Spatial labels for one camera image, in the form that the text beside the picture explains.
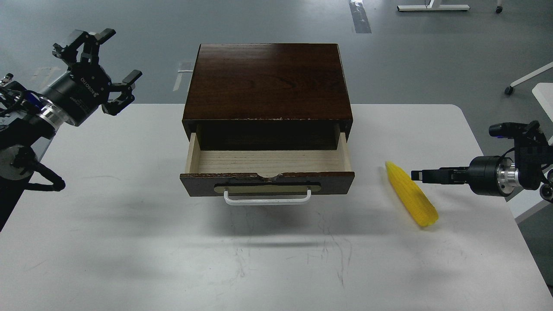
yellow corn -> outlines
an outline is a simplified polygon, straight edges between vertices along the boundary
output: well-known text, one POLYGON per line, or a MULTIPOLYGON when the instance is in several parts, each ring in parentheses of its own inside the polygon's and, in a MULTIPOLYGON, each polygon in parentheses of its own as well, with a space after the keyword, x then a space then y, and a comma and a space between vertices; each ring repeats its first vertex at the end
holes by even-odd
POLYGON ((394 163, 386 162, 386 171, 388 179, 398 194, 399 199, 405 205, 405 208, 411 213, 411 216, 421 227, 430 226, 438 220, 438 212, 428 201, 419 186, 411 180, 411 177, 404 172, 401 167, 394 163))

wooden box top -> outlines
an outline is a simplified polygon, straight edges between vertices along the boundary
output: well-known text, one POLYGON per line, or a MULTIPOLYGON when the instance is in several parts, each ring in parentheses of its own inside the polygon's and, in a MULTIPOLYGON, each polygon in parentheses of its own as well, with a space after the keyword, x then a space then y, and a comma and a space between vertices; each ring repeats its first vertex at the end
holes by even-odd
POLYGON ((335 120, 349 134, 352 119, 337 44, 200 45, 188 134, 201 120, 335 120))

wooden drawer box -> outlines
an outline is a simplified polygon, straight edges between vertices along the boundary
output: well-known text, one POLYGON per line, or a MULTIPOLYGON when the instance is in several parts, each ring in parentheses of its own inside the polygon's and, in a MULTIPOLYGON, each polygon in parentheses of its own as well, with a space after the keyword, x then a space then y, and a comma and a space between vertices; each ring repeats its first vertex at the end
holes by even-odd
POLYGON ((180 179, 190 196, 345 194, 352 122, 336 44, 202 44, 180 179))

table surface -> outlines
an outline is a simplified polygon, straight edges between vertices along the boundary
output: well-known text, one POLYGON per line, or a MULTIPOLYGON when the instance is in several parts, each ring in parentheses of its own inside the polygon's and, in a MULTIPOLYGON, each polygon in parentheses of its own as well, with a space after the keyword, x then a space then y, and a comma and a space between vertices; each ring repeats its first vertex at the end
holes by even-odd
POLYGON ((352 110, 349 194, 302 206, 189 197, 181 105, 62 127, 43 163, 67 188, 25 192, 1 232, 0 309, 553 309, 503 198, 421 184, 440 213, 421 229, 388 182, 386 160, 409 171, 481 155, 461 110, 352 110))
POLYGON ((538 83, 532 89, 532 93, 549 119, 553 121, 553 83, 538 83))

white drawer handle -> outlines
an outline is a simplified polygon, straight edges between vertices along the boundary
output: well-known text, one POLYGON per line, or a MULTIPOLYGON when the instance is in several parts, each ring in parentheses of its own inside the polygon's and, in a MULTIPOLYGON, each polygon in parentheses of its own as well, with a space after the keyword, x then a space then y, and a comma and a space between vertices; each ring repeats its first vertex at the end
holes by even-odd
POLYGON ((307 196, 299 199, 244 199, 233 200, 228 197, 228 189, 225 189, 225 202, 228 205, 300 205, 311 199, 311 188, 307 188, 307 196))

